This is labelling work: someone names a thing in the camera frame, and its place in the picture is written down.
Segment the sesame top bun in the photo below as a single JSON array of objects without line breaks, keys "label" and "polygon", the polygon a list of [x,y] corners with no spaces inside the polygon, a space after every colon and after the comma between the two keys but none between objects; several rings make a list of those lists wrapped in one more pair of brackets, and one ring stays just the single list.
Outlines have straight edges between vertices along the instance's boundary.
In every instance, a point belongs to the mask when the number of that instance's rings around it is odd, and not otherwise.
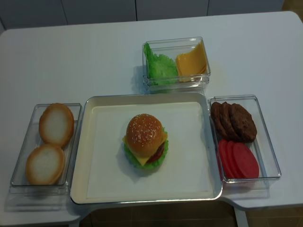
[{"label": "sesame top bun", "polygon": [[125,142],[134,155],[148,158],[157,152],[167,137],[161,122],[154,116],[144,113],[130,120]]}]

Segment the green lettuce in container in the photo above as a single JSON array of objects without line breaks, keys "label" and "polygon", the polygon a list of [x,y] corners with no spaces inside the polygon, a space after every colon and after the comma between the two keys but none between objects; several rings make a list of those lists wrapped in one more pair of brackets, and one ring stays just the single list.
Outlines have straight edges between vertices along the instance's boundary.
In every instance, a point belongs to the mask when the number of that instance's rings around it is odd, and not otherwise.
[{"label": "green lettuce in container", "polygon": [[178,75],[174,61],[164,54],[155,54],[150,45],[145,43],[143,52],[146,57],[147,71],[150,85],[164,86],[176,83]]}]

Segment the yellow cheese slice on burger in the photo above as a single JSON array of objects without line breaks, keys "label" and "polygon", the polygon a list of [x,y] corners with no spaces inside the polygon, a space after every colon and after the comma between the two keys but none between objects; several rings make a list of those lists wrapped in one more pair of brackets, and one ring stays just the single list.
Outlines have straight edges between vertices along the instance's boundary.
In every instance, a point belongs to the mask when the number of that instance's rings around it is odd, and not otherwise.
[{"label": "yellow cheese slice on burger", "polygon": [[147,163],[148,159],[136,157],[126,145],[126,136],[123,137],[124,152],[129,162],[136,168],[140,169],[155,169],[159,167],[165,159],[165,156],[169,150],[169,141],[165,140],[165,147],[162,156],[153,163]]}]

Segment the brown patty in burger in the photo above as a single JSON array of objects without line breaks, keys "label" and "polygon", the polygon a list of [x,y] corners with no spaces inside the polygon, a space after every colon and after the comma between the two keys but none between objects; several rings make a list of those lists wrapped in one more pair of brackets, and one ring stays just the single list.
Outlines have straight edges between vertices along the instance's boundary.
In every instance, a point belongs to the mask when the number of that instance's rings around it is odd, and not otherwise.
[{"label": "brown patty in burger", "polygon": [[164,147],[165,147],[165,142],[162,143],[162,144],[159,146],[159,148],[157,149],[156,153],[159,152],[159,151],[164,151]]}]

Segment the red tomato slice in burger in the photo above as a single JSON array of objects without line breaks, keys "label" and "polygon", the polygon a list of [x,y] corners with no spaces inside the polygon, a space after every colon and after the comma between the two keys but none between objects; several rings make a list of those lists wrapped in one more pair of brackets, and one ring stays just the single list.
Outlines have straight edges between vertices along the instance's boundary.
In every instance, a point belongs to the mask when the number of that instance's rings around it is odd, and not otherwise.
[{"label": "red tomato slice in burger", "polygon": [[147,163],[153,163],[155,161],[157,161],[163,154],[163,151],[159,151],[157,152],[155,155],[153,155],[152,157],[150,157],[147,161]]}]

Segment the white paper tray liner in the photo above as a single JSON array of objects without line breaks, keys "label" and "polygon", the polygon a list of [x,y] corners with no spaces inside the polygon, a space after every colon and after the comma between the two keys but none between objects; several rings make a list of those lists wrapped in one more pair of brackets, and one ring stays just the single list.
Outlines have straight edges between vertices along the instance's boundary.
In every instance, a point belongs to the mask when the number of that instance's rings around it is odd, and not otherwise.
[{"label": "white paper tray liner", "polygon": [[[94,108],[95,141],[87,196],[108,201],[214,198],[221,190],[209,163],[202,108],[197,102]],[[138,114],[155,116],[168,133],[169,150],[152,172],[133,167],[122,138]]]}]

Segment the brown patty back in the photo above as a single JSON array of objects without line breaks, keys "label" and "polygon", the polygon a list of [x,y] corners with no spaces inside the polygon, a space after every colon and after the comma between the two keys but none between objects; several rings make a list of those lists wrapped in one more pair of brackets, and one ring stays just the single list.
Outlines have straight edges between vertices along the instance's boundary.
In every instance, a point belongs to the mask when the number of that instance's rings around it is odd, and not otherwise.
[{"label": "brown patty back", "polygon": [[211,118],[213,120],[214,126],[218,134],[225,140],[229,140],[229,136],[226,133],[220,118],[220,107],[221,104],[218,102],[213,102],[211,105]]}]

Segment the brown patty middle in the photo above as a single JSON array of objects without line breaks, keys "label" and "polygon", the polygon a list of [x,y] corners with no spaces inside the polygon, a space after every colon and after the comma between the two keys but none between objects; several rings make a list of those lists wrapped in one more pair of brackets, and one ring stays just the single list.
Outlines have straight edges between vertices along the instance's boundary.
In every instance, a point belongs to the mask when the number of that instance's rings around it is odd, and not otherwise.
[{"label": "brown patty middle", "polygon": [[238,135],[235,132],[235,130],[232,127],[230,117],[229,117],[229,106],[227,102],[224,102],[221,104],[220,107],[220,118],[221,118],[221,123],[228,134],[230,140],[238,140]]}]

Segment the bun half rear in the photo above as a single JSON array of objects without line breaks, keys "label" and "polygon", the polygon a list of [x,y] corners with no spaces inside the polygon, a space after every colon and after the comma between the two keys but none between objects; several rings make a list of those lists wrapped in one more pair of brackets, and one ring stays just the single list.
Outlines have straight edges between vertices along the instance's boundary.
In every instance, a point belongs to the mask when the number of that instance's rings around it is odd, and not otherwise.
[{"label": "bun half rear", "polygon": [[71,140],[73,132],[73,114],[66,105],[53,103],[42,113],[39,135],[44,143],[64,148]]}]

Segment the red tomato slice middle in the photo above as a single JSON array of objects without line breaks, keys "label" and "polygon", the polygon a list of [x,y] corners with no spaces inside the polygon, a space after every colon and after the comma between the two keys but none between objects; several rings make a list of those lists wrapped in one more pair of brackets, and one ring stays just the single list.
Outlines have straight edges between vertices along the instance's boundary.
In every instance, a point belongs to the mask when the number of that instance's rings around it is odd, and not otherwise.
[{"label": "red tomato slice middle", "polygon": [[227,160],[228,160],[228,163],[229,163],[229,168],[232,172],[232,178],[233,179],[238,179],[240,177],[238,171],[237,171],[237,168],[234,164],[234,161],[233,161],[233,146],[234,146],[234,142],[233,141],[228,141],[227,143],[227,151],[226,151],[226,155],[227,155]]}]

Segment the clear patty and tomato container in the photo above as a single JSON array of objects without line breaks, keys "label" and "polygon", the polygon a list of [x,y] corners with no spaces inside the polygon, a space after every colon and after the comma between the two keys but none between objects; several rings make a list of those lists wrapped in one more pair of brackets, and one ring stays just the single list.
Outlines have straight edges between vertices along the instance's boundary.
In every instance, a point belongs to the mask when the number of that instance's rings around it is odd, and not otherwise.
[{"label": "clear patty and tomato container", "polygon": [[[240,104],[251,114],[257,129],[257,135],[254,141],[246,143],[243,142],[242,139],[238,136],[238,140],[230,140],[229,138],[227,142],[233,141],[234,143],[243,143],[251,150],[258,162],[258,178],[247,179],[239,177],[238,179],[227,179],[225,177],[218,149],[218,143],[223,138],[216,131],[213,120],[211,118],[210,110],[213,102],[218,102],[220,104],[227,102],[230,105]],[[280,179],[281,171],[257,97],[255,95],[217,96],[210,98],[208,100],[208,104],[212,133],[216,148],[219,170],[223,181],[223,187],[229,192],[236,193],[244,193],[254,190],[268,190],[274,182]]]}]

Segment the red tomato slice front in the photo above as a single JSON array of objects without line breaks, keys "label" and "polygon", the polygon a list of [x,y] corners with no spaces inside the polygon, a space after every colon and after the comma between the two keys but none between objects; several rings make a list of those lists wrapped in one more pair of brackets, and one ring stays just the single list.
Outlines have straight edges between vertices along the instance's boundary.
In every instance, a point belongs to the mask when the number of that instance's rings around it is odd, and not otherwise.
[{"label": "red tomato slice front", "polygon": [[245,144],[237,142],[233,145],[232,159],[240,178],[258,178],[258,162]]}]

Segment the white serving tray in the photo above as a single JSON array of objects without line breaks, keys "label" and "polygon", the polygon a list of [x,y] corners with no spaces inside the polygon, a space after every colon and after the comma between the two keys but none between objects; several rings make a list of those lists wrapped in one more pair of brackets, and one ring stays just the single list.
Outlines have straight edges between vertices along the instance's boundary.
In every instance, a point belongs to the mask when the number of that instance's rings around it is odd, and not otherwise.
[{"label": "white serving tray", "polygon": [[[110,107],[116,105],[153,105],[168,103],[197,102],[202,108],[202,118],[205,124],[204,136],[206,146],[209,150],[209,163],[212,168],[213,176],[216,181],[220,182],[221,190],[214,198],[194,198],[194,199],[168,199],[168,200],[142,200],[142,201],[108,201],[101,199],[89,198],[87,196],[89,173],[92,162],[93,147],[95,141],[95,122],[96,114],[94,108]],[[80,139],[75,159],[71,183],[71,199],[77,204],[128,204],[128,203],[161,203],[161,202],[181,202],[181,201],[209,201],[218,199],[222,194],[223,186],[220,178],[217,164],[216,152],[212,137],[212,130],[208,114],[206,97],[201,93],[181,92],[170,94],[154,95],[126,95],[126,96],[95,96],[90,98],[84,107],[82,118]]]}]

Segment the bun half front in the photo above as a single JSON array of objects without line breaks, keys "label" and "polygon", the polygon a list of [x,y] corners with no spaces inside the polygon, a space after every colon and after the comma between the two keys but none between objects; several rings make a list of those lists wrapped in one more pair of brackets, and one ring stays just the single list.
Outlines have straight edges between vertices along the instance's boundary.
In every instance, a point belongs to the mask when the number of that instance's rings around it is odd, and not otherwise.
[{"label": "bun half front", "polygon": [[61,177],[65,156],[61,147],[44,144],[27,158],[25,175],[31,185],[53,185]]}]

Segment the clear bun container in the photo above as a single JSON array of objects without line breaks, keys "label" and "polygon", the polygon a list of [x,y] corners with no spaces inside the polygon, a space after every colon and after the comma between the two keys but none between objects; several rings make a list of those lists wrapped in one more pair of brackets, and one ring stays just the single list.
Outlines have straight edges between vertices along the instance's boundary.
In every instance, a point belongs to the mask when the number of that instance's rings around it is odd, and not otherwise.
[{"label": "clear bun container", "polygon": [[61,177],[52,186],[34,186],[26,180],[26,160],[33,149],[43,144],[39,136],[38,123],[48,104],[39,104],[34,107],[10,181],[4,205],[6,211],[57,211],[63,210],[65,207],[66,201],[70,197],[71,179],[82,122],[81,104],[69,103],[66,105],[74,117],[74,132],[70,142],[63,149],[65,163]]}]

